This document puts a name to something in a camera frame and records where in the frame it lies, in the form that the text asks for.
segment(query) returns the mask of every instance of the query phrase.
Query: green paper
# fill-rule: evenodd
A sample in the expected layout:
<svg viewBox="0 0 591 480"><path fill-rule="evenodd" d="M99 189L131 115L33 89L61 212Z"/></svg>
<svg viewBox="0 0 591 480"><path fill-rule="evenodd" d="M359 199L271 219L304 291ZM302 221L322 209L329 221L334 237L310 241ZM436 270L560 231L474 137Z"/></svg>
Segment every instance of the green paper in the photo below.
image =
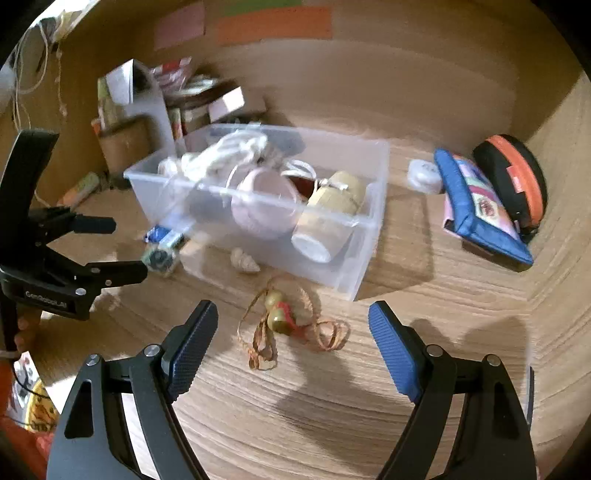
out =
<svg viewBox="0 0 591 480"><path fill-rule="evenodd" d="M268 8L301 7L301 5L302 0L230 0L225 16L234 17Z"/></svg>

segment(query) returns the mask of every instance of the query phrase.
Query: seashell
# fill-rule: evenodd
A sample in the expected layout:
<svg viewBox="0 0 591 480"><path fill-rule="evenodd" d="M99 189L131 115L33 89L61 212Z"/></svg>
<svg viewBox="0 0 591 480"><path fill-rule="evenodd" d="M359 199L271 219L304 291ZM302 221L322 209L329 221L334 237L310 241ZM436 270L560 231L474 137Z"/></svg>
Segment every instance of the seashell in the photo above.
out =
<svg viewBox="0 0 591 480"><path fill-rule="evenodd" d="M242 248L232 250L230 262L236 270L242 273L259 273L261 271L261 267Z"/></svg>

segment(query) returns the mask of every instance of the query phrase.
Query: orange and black case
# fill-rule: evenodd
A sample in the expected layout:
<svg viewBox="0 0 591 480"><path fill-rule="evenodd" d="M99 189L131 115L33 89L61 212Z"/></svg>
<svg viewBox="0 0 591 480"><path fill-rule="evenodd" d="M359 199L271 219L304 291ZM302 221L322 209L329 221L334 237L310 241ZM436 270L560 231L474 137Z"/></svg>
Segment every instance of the orange and black case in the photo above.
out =
<svg viewBox="0 0 591 480"><path fill-rule="evenodd" d="M528 243L537 233L548 205L548 190L534 154L511 135L493 135L478 145L474 160Z"/></svg>

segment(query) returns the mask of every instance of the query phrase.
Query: orange paper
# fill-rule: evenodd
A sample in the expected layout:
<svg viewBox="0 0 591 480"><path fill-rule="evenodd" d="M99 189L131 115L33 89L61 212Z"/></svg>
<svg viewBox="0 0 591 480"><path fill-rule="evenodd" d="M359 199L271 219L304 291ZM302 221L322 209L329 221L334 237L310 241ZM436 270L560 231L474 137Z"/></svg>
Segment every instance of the orange paper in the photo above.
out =
<svg viewBox="0 0 591 480"><path fill-rule="evenodd" d="M222 18L217 25L220 45L251 43L265 38L332 38L328 7L271 8Z"/></svg>

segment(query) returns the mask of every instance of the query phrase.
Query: small toy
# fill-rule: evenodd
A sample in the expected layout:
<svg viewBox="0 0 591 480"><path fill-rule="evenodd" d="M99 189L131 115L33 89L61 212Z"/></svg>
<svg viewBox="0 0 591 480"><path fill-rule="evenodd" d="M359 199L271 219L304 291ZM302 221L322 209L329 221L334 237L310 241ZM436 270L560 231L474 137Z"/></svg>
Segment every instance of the small toy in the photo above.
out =
<svg viewBox="0 0 591 480"><path fill-rule="evenodd" d="M265 308L268 312L267 326L275 333L291 336L303 336L304 332L294 320L289 304L284 302L283 293L279 290L269 290L265 296Z"/></svg>

